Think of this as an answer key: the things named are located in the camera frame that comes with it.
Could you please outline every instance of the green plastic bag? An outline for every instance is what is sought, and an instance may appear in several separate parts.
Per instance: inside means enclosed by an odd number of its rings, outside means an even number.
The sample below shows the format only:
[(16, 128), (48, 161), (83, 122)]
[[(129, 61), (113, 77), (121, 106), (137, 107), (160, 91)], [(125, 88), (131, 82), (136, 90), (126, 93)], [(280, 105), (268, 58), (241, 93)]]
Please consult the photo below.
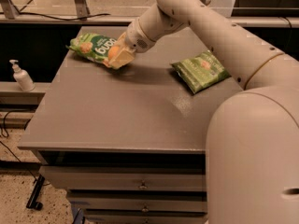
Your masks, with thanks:
[(72, 39), (68, 48), (81, 57), (110, 68), (108, 52), (115, 42), (116, 39), (108, 36), (87, 33)]
[(194, 94), (230, 77), (230, 74), (209, 50), (194, 58), (171, 65)]

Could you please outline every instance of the desk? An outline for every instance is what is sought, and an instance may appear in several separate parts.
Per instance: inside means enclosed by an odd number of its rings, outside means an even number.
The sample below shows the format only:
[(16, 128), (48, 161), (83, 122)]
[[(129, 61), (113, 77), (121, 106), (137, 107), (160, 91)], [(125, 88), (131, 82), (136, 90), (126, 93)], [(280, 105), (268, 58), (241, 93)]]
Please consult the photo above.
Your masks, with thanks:
[[(118, 37), (126, 27), (83, 27)], [(189, 29), (121, 70), (69, 51), (23, 135), (40, 173), (99, 223), (201, 223), (208, 123), (241, 91), (228, 78), (193, 95), (170, 63), (206, 50)]]

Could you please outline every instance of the green package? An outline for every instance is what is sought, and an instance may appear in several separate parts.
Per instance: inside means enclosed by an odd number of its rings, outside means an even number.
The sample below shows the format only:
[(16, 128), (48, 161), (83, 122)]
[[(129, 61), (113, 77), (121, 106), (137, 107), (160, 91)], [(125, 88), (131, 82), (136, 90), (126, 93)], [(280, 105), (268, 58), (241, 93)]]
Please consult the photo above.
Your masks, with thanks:
[(108, 52), (115, 42), (116, 39), (111, 37), (87, 33), (72, 39), (68, 48), (92, 62), (102, 63), (110, 67), (108, 64)]
[(230, 77), (230, 74), (209, 50), (194, 58), (171, 65), (194, 94)]

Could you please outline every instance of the soap dispenser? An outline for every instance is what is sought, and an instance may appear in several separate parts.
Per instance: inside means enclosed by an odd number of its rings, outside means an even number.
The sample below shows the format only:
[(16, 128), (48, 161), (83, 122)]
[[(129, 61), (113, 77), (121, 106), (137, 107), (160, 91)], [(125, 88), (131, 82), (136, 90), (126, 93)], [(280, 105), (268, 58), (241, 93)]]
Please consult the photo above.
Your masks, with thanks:
[(12, 64), (12, 69), (14, 70), (13, 77), (18, 82), (21, 89), (23, 91), (33, 90), (35, 88), (35, 83), (25, 70), (20, 69), (19, 62), (17, 60), (10, 60), (9, 62)]

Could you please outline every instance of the packet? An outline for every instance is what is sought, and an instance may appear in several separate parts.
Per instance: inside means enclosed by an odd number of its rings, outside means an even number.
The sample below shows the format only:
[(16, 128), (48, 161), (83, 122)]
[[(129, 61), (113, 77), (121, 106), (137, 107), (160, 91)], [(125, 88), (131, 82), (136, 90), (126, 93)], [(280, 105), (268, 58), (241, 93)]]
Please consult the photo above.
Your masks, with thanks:
[(92, 62), (113, 68), (108, 64), (108, 52), (115, 42), (116, 39), (108, 36), (87, 33), (71, 39), (70, 46), (66, 47)]
[(230, 77), (230, 74), (209, 50), (194, 58), (171, 63), (171, 65), (194, 94)]

